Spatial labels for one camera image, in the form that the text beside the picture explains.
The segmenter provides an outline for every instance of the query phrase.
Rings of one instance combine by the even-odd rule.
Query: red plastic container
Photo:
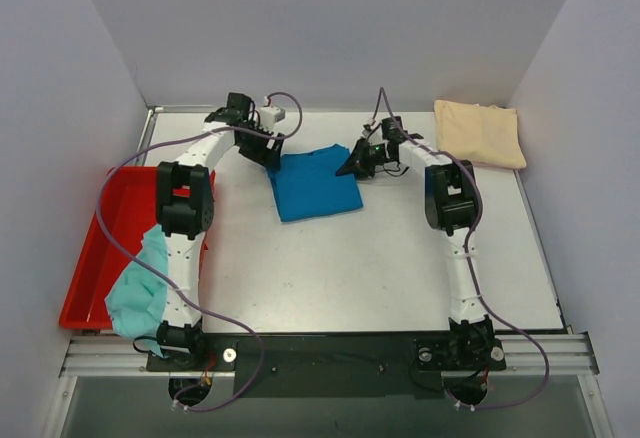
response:
[[[214,178],[215,174],[211,173],[211,186]],[[105,224],[115,239],[134,255],[142,248],[142,235],[156,224],[155,194],[155,167],[123,168],[105,190],[102,203]],[[129,260],[104,236],[94,215],[60,313],[60,326],[112,329],[104,299],[128,264]]]

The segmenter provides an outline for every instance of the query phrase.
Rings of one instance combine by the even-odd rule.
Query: blue cloth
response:
[[[280,220],[296,221],[362,208],[355,176],[335,176],[347,158],[349,150],[340,145],[282,156],[280,170],[269,171]]]
[[[167,274],[167,245],[160,225],[144,234],[142,250],[137,257]],[[122,271],[104,300],[113,331],[132,340],[144,335],[156,336],[166,301],[167,284],[134,262]],[[143,340],[142,343],[156,355],[162,356],[156,342]]]

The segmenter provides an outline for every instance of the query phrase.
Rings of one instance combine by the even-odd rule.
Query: white wall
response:
[[[0,0],[0,20],[0,426],[32,438],[99,182],[146,110],[90,0]]]
[[[93,0],[148,103],[506,104],[565,0]]]
[[[516,92],[522,174],[618,437],[640,436],[640,0],[567,0]]]

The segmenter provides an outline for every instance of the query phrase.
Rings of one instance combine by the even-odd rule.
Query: white table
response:
[[[197,134],[206,115],[159,113],[151,143]],[[434,142],[432,113],[400,115],[405,128]],[[307,113],[283,153],[334,143],[351,148],[369,116]],[[279,131],[292,129],[295,120],[288,111]],[[154,150],[146,164],[173,161],[187,146]],[[521,328],[562,328],[515,174],[475,171],[485,204],[476,236],[484,296],[498,314]],[[290,224],[280,222],[260,166],[232,150],[216,173],[215,218],[200,279],[203,306],[259,332],[448,329],[441,240],[426,222],[422,180],[416,173],[400,178],[381,174],[361,183],[362,210]],[[495,321],[494,326],[504,329]],[[239,331],[208,317],[204,330]]]

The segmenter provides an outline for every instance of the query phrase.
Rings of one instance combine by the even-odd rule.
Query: folded beige towel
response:
[[[460,160],[519,170],[527,166],[518,144],[513,108],[436,100],[436,145]]]

